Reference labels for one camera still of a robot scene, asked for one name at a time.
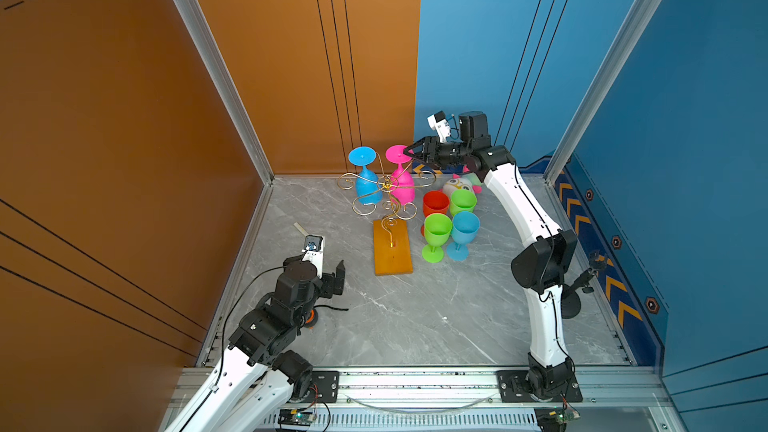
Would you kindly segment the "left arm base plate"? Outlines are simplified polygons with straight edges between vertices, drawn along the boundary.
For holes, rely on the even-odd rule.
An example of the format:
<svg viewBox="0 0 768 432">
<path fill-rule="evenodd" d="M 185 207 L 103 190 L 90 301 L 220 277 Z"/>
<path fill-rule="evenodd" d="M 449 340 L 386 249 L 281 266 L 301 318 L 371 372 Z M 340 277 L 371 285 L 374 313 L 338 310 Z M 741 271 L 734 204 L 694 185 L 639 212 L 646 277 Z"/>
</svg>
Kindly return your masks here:
<svg viewBox="0 0 768 432">
<path fill-rule="evenodd" d="M 313 370 L 304 373 L 298 382 L 293 384 L 292 403 L 309 403 L 319 400 L 322 403 L 337 402 L 340 387 L 340 372 L 338 370 Z"/>
</svg>

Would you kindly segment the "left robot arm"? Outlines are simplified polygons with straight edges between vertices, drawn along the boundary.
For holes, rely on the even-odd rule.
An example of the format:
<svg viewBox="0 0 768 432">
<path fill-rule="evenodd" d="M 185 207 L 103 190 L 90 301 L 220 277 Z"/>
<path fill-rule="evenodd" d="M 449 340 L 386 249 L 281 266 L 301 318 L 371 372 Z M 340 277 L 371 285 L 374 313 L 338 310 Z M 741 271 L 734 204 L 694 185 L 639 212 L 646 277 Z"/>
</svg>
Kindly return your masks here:
<svg viewBox="0 0 768 432">
<path fill-rule="evenodd" d="M 306 397 L 313 366 L 289 346 L 312 322 L 316 302 L 342 295 L 346 267 L 321 273 L 306 252 L 278 268 L 272 292 L 240 319 L 219 362 L 168 431 L 253 431 L 281 407 Z"/>
</svg>

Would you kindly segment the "red wine glass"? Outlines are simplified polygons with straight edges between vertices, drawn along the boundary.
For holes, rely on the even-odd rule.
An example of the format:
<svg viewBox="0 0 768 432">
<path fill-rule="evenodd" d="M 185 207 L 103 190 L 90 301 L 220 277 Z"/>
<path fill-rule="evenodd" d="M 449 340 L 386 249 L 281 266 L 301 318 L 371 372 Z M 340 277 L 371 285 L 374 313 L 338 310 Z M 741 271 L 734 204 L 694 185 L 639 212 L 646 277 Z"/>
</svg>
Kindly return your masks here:
<svg viewBox="0 0 768 432">
<path fill-rule="evenodd" d="M 437 213 L 447 215 L 449 213 L 450 199 L 442 191 L 433 190 L 424 195 L 422 205 L 425 218 Z"/>
</svg>

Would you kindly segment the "green wine glass front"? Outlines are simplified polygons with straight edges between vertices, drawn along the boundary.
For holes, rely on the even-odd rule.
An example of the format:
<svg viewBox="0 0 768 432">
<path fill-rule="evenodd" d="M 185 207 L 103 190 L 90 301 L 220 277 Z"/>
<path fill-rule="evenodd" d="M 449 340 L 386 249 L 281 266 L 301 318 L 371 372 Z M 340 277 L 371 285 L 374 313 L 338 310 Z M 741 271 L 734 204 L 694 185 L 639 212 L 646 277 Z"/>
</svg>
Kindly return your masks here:
<svg viewBox="0 0 768 432">
<path fill-rule="evenodd" d="M 433 213 L 424 222 L 426 245 L 422 249 L 423 259 L 431 264 L 439 263 L 444 258 L 443 246 L 450 238 L 453 222 L 442 213 Z"/>
</svg>

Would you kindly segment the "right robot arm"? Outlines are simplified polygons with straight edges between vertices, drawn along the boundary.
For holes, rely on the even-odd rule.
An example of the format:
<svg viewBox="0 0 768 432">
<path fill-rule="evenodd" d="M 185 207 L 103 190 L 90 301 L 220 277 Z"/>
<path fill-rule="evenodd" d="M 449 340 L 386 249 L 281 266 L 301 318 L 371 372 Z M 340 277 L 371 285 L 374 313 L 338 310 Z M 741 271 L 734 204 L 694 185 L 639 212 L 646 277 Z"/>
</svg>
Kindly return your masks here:
<svg viewBox="0 0 768 432">
<path fill-rule="evenodd" d="M 433 133 L 407 146 L 405 154 L 436 169 L 465 165 L 509 215 L 523 245 L 511 272 L 525 290 L 531 323 L 527 389 L 540 401 L 564 398 L 576 384 L 575 363 L 564 337 L 562 298 L 577 235 L 558 225 L 539 204 L 515 158 L 505 146 L 493 143 L 484 113 L 460 114 L 456 140 L 444 112 L 429 116 L 428 124 Z"/>
</svg>

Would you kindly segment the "green wine glass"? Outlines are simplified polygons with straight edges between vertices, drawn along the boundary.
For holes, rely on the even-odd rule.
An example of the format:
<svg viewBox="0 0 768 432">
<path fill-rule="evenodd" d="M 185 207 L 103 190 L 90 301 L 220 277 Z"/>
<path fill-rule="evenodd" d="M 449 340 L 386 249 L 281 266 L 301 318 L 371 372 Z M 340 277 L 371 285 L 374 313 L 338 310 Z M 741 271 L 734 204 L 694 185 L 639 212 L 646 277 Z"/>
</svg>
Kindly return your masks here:
<svg viewBox="0 0 768 432">
<path fill-rule="evenodd" d="M 443 246 L 450 238 L 453 222 L 442 213 L 433 213 L 424 222 L 426 245 L 422 249 L 423 259 L 431 264 L 439 263 L 444 258 Z"/>
<path fill-rule="evenodd" d="M 449 211 L 452 216 L 460 212 L 472 213 L 477 206 L 477 196 L 472 190 L 456 189 L 450 196 Z"/>
</svg>

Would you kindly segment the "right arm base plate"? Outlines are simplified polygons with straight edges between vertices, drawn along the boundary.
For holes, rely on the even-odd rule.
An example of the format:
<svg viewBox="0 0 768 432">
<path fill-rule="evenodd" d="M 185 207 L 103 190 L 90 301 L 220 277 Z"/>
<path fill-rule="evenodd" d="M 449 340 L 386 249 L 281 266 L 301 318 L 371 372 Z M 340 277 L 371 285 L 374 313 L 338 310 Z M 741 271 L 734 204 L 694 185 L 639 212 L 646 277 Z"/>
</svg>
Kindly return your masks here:
<svg viewBox="0 0 768 432">
<path fill-rule="evenodd" d="M 572 371 L 503 369 L 495 373 L 503 403 L 581 403 L 583 395 Z"/>
</svg>

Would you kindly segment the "pink wine glass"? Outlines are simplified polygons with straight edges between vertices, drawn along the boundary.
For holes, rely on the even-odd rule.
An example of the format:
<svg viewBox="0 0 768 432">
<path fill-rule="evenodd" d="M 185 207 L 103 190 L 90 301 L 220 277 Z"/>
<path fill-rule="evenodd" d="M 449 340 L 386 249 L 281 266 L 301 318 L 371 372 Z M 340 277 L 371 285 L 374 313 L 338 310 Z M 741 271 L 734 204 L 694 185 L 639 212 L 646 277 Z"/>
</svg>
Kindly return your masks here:
<svg viewBox="0 0 768 432">
<path fill-rule="evenodd" d="M 396 165 L 391 175 L 393 188 L 391 195 L 401 205 L 415 199 L 414 181 L 408 170 L 411 158 L 405 153 L 404 145 L 390 146 L 385 153 L 386 159 Z"/>
</svg>

